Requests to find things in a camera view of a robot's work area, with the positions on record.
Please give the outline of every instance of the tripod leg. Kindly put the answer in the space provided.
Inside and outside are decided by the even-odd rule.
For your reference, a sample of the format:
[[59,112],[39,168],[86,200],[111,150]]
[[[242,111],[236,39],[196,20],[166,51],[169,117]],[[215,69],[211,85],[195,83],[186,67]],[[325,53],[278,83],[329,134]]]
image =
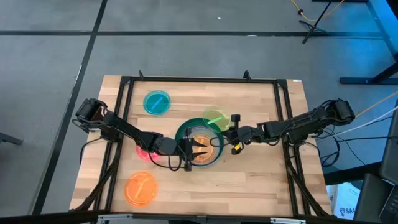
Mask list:
[[307,25],[307,26],[309,26],[309,27],[312,27],[311,24],[309,24],[309,23],[307,23],[307,22],[305,22],[305,21],[303,21],[303,20],[299,20],[298,22],[299,22],[299,23],[302,23],[302,24],[305,24],[305,25]]
[[323,10],[323,12],[322,12],[321,16],[318,18],[317,22],[316,22],[314,25],[311,25],[310,32],[309,32],[309,33],[307,34],[307,36],[304,38],[304,40],[303,40],[303,42],[302,42],[303,44],[305,44],[305,43],[307,42],[308,38],[309,38],[309,37],[311,36],[311,34],[313,33],[313,30],[314,30],[314,29],[317,29],[317,30],[319,30],[319,31],[321,31],[321,32],[326,32],[326,31],[324,31],[324,30],[322,30],[322,29],[317,28],[317,25],[318,25],[319,21],[321,20],[322,16],[324,15],[324,13],[326,12],[326,10],[328,10],[330,4],[331,4],[331,1],[328,3],[328,5],[326,6],[326,8]]
[[307,36],[304,38],[304,40],[303,40],[303,44],[305,44],[306,43],[306,41],[308,40],[308,38],[310,38],[310,36],[311,36],[311,34],[313,33],[313,30],[314,30],[315,28],[314,27],[311,27],[311,29],[310,29],[310,32],[308,32],[308,34],[307,34]]
[[320,28],[317,28],[317,27],[316,27],[315,30],[320,31],[320,32],[322,32],[322,33],[324,33],[324,34],[327,34],[326,31],[324,31],[323,29],[320,29]]
[[8,134],[0,133],[0,142],[9,142],[16,145],[22,144],[22,140],[9,136]]

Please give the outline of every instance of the wire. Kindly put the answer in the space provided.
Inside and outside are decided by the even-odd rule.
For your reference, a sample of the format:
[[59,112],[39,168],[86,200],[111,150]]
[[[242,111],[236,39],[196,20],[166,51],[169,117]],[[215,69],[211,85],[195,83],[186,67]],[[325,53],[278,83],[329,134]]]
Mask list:
[[[144,142],[144,140],[142,140],[142,138],[141,138],[139,135],[136,135],[136,138],[138,138],[138,139],[140,140],[140,142],[143,144],[143,146],[144,146],[146,149],[148,149],[148,145]],[[157,165],[157,166],[159,166],[159,167],[168,168],[168,169],[170,169],[170,170],[171,170],[172,168],[174,168],[174,169],[176,169],[176,168],[183,168],[183,167],[180,166],[181,163],[179,163],[178,167],[172,167],[172,166],[170,166],[171,163],[170,163],[169,166],[160,165],[160,164],[158,164],[157,162],[154,161],[154,159],[152,158],[152,155],[150,154],[150,152],[148,152],[148,155],[149,155],[150,161],[152,161],[153,164],[155,164],[155,165]]]
[[[297,3],[294,2],[294,0],[290,0],[290,1],[294,4],[294,6],[297,8],[297,10],[299,10],[299,11],[302,10],[302,9],[297,5]],[[324,18],[324,17],[326,17],[326,16],[330,16],[330,15],[333,13],[333,11],[336,10],[343,2],[344,2],[344,0],[341,0],[341,2],[340,2],[339,4],[337,4],[337,6],[335,6],[330,12],[324,14],[324,15],[322,16],[322,18]],[[318,20],[318,19],[309,19],[309,18],[307,18],[307,17],[304,15],[303,12],[301,12],[300,15],[303,16],[303,17],[304,17],[306,20],[308,20],[308,21],[317,21],[317,20]]]
[[[226,144],[223,144],[223,147],[224,147],[224,146],[227,146],[227,145],[229,145],[229,144],[231,144],[232,141],[237,140],[237,139],[238,139],[239,137],[241,137],[241,136],[238,136],[238,137],[236,137],[236,138],[234,138],[234,139],[232,139],[232,140],[230,140],[230,141],[229,141],[226,137],[224,137],[224,140],[226,140],[227,143],[226,143]],[[220,147],[221,145],[216,146],[216,145],[214,145],[214,144],[211,143],[212,140],[214,140],[214,139],[218,139],[218,136],[211,138],[210,141],[209,141],[209,144],[210,144],[211,146],[213,146],[213,147]]]
[[381,137],[367,137],[367,138],[352,138],[352,139],[341,140],[341,141],[338,141],[338,142],[348,142],[348,141],[365,140],[365,139],[398,139],[398,136],[381,136]]
[[178,166],[175,169],[173,169],[171,161],[170,161],[170,156],[168,156],[169,169],[173,172],[178,171],[181,168],[182,159],[180,156],[178,158],[179,158]]
[[315,147],[316,149],[318,149],[318,155],[321,156],[321,151],[319,151],[318,146],[316,146],[315,144],[312,144],[312,143],[310,143],[310,142],[307,142],[307,141],[305,141],[305,143],[306,143],[306,144],[309,144],[309,145],[311,145],[311,146],[313,146],[313,147]]
[[[339,144],[338,142],[336,142],[336,146],[337,146],[337,152],[334,152],[334,153],[328,155],[328,156],[326,157],[326,159],[321,163],[321,166],[322,166],[322,167],[330,167],[330,166],[334,165],[334,164],[337,162],[338,158],[340,157],[340,144]],[[326,161],[327,161],[331,156],[333,156],[333,155],[335,155],[335,154],[336,154],[336,156],[335,156],[335,159],[333,160],[333,162],[331,162],[331,163],[329,163],[329,164],[326,164]]]
[[84,154],[84,151],[85,151],[85,147],[86,147],[88,144],[91,144],[91,143],[93,143],[93,142],[95,142],[95,141],[98,141],[98,140],[100,140],[100,139],[102,139],[102,138],[99,137],[98,139],[94,139],[94,140],[88,141],[88,142],[86,142],[86,143],[81,147],[81,149],[80,149],[80,164],[81,164],[81,161],[83,160],[83,154]]
[[362,127],[364,127],[364,126],[367,126],[368,124],[371,124],[371,123],[377,121],[378,119],[380,119],[380,118],[382,118],[382,117],[385,117],[387,114],[389,114],[389,113],[395,111],[396,109],[398,109],[398,106],[396,106],[396,107],[393,108],[392,110],[388,111],[387,113],[381,115],[380,117],[378,117],[378,118],[376,118],[376,119],[373,119],[373,120],[369,121],[369,122],[366,123],[366,124],[362,124],[362,125],[360,125],[360,126],[358,126],[358,127],[351,128],[351,129],[349,129],[349,130],[347,130],[347,131],[343,131],[343,132],[334,134],[334,135],[332,135],[332,137],[333,137],[333,136],[339,136],[340,134],[344,134],[344,133],[347,133],[347,132],[350,132],[350,131],[354,131],[355,129],[358,129],[358,128],[362,128]]
[[75,126],[77,126],[78,128],[81,128],[81,129],[86,129],[87,131],[92,131],[89,128],[100,128],[102,126],[106,126],[107,125],[107,123],[105,123],[103,121],[86,121],[86,120],[84,120],[84,122],[86,122],[86,123],[81,123],[77,119],[73,119],[72,120],[72,123]]
[[368,124],[368,125],[365,125],[364,127],[367,127],[367,126],[372,125],[372,124],[377,123],[377,122],[385,121],[385,120],[390,119],[390,118],[392,118],[392,116],[386,117],[386,118],[381,119],[381,120],[379,120],[379,121],[372,122],[372,123],[370,123],[370,124]]
[[366,108],[364,111],[362,111],[362,112],[360,112],[358,115],[356,115],[355,118],[361,116],[363,113],[365,113],[365,112],[367,112],[368,110],[372,109],[373,107],[375,107],[375,106],[378,105],[379,103],[381,103],[381,102],[383,102],[383,101],[385,101],[385,100],[387,100],[387,99],[393,97],[393,96],[396,95],[397,93],[398,93],[398,91],[396,91],[395,93],[393,93],[393,94],[391,94],[391,95],[385,97],[384,99],[378,101],[377,103],[373,104],[372,106]]
[[351,146],[349,146],[348,142],[345,141],[345,140],[344,140],[343,138],[341,138],[340,136],[337,136],[337,137],[338,137],[339,139],[343,140],[343,141],[347,144],[348,149],[353,153],[353,155],[355,156],[355,158],[356,158],[357,160],[359,160],[364,166],[366,166],[366,164],[355,154],[355,152],[353,151],[353,149],[351,148]]

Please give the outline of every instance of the metal frame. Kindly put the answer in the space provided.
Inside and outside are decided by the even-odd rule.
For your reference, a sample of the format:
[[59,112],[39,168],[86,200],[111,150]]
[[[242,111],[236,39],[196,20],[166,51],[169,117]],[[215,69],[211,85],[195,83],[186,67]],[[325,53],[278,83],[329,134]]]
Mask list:
[[[124,113],[123,113],[123,119],[127,120],[127,116],[129,113],[129,105],[131,103],[131,98],[132,98],[132,90],[134,86],[135,81],[162,81],[162,82],[218,82],[218,83],[263,83],[263,84],[272,84],[274,87],[274,94],[275,94],[275,102],[277,105],[277,114],[279,120],[283,120],[283,113],[282,113],[282,104],[280,102],[280,95],[279,95],[279,87],[282,87],[284,91],[284,99],[285,99],[285,104],[286,104],[286,110],[288,117],[292,117],[292,109],[290,105],[290,99],[289,99],[289,92],[287,91],[287,82],[286,80],[268,80],[268,79],[252,79],[250,77],[250,74],[248,71],[245,71],[243,78],[190,78],[190,77],[144,77],[142,72],[139,71],[139,77],[122,77],[120,86],[119,86],[119,91],[118,91],[118,96],[116,100],[116,107],[115,111],[119,112],[120,110],[120,105],[121,105],[121,99],[123,97],[123,91],[124,87],[126,84],[129,84],[129,89],[126,97],[126,104],[124,107]],[[123,146],[123,136],[122,141],[118,143],[118,146],[116,148],[116,154],[121,153],[121,149]],[[106,146],[106,152],[104,155],[104,161],[103,161],[103,166],[101,168],[101,177],[103,177],[103,174],[105,173],[107,167],[108,167],[108,162],[110,160],[110,149],[112,148],[112,143],[108,143]],[[284,154],[287,152],[287,155],[285,154],[285,157],[290,157],[288,148],[286,148],[286,144],[283,144],[284,148]],[[297,163],[297,173],[299,176],[302,177],[303,179],[303,170],[301,166],[301,160],[299,157],[299,152],[295,157],[296,163]],[[114,193],[114,185],[116,183],[116,175],[117,175],[117,169],[115,172],[112,174],[112,178],[109,183],[109,189],[108,189],[108,194],[106,197],[106,205],[105,205],[105,210],[110,211],[111,210],[111,203],[113,199],[113,193]],[[295,188],[294,188],[294,182],[290,174],[287,172],[287,178],[288,178],[288,185],[289,185],[289,193],[290,193],[290,199],[292,201],[292,211],[293,211],[293,216],[299,215],[299,210],[298,210],[298,205],[297,205],[297,198],[295,196]],[[95,201],[95,205],[93,209],[99,209],[100,205],[100,198],[101,194],[97,197]],[[307,206],[307,209],[305,209],[305,214],[308,215],[310,214],[309,206],[307,201],[303,198],[303,201],[305,202],[305,205]],[[203,222],[203,221],[208,221],[209,219],[232,219],[232,220],[242,220],[246,222],[269,222],[271,219],[270,217],[240,217],[238,218],[237,216],[216,216],[216,215],[170,215],[170,214],[129,214],[129,216],[134,217],[134,218],[144,218],[144,217],[149,217],[151,219],[164,219],[164,220],[170,220],[170,219],[184,219],[184,220],[191,220],[191,221],[196,221],[196,222]]]
[[[116,107],[115,111],[119,112],[121,100],[123,98],[123,91],[125,86],[128,84],[128,92],[126,97],[126,104],[124,107],[123,119],[127,120],[127,116],[129,113],[129,105],[131,103],[132,98],[132,90],[135,81],[162,81],[162,82],[219,82],[219,83],[264,83],[264,84],[272,84],[274,87],[274,94],[275,94],[275,103],[276,103],[276,110],[278,114],[278,119],[282,121],[283,112],[282,112],[282,103],[280,102],[280,94],[279,94],[279,87],[282,88],[284,93],[284,100],[286,105],[286,111],[288,118],[291,118],[292,115],[292,107],[290,104],[289,92],[287,89],[287,81],[286,80],[268,80],[268,79],[252,79],[248,71],[245,71],[244,78],[188,78],[188,77],[144,77],[142,72],[139,71],[139,77],[122,77],[118,96],[116,98]],[[178,214],[161,214],[161,213],[111,213],[111,202],[113,199],[113,192],[114,192],[114,185],[116,182],[116,175],[117,169],[113,172],[112,178],[109,183],[109,189],[106,196],[106,205],[105,210],[98,210],[99,209],[99,201],[101,198],[102,191],[97,196],[94,202],[94,210],[92,211],[71,211],[67,213],[54,213],[54,214],[45,214],[45,215],[28,215],[23,217],[8,217],[8,218],[0,218],[0,223],[2,222],[15,222],[15,223],[53,223],[54,220],[57,223],[78,223],[78,222],[92,222],[95,223],[96,221],[104,221],[108,223],[110,220],[113,219],[156,219],[156,220],[190,220],[195,221],[198,223],[206,223],[206,222],[213,222],[213,221],[234,221],[234,222],[263,222],[263,223],[297,223],[297,224],[304,224],[304,223],[324,223],[324,224],[335,224],[335,223],[363,223],[358,221],[352,220],[340,220],[334,217],[316,217],[311,216],[310,208],[308,202],[303,196],[303,204],[305,214],[299,214],[298,205],[297,205],[297,198],[295,194],[295,187],[292,176],[295,175],[296,179],[300,179],[304,181],[303,171],[302,171],[302,164],[300,160],[300,152],[299,148],[295,147],[295,161],[297,166],[297,173],[292,174],[289,172],[288,166],[292,167],[292,163],[290,161],[289,155],[289,145],[286,141],[287,138],[283,140],[283,151],[284,151],[284,158],[285,164],[287,169],[287,180],[289,185],[289,193],[290,199],[292,202],[292,211],[293,211],[293,218],[276,218],[276,217],[251,217],[251,216],[238,216],[238,215],[178,215]],[[115,152],[115,158],[117,158],[117,163],[120,160],[120,153],[123,146],[123,141],[118,143]],[[101,168],[101,176],[104,175],[104,171],[108,167],[108,163],[110,160],[111,154],[111,144],[107,144],[106,152],[104,155],[103,166]],[[307,189],[305,190],[305,194],[309,194],[310,192]]]

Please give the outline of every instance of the blue petri dish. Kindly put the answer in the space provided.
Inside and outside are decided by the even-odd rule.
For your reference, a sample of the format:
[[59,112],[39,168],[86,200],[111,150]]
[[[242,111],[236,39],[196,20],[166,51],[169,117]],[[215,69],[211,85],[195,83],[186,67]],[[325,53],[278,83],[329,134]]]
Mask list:
[[162,90],[148,93],[144,98],[144,109],[152,115],[162,115],[170,108],[170,97]]

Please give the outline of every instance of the orange petri dish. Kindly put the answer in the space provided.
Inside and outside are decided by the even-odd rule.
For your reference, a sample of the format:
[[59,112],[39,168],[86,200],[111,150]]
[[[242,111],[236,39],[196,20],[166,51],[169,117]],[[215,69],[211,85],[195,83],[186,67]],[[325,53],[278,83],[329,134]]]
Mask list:
[[210,145],[210,138],[204,134],[197,134],[193,137],[196,142],[200,144],[204,144],[207,147],[192,147],[193,152],[207,152],[206,154],[202,154],[200,156],[196,156],[193,162],[198,165],[206,165],[214,161],[217,156],[218,151],[215,151],[214,147]]
[[157,189],[156,179],[151,173],[136,172],[124,186],[124,198],[132,206],[143,207],[153,201]]

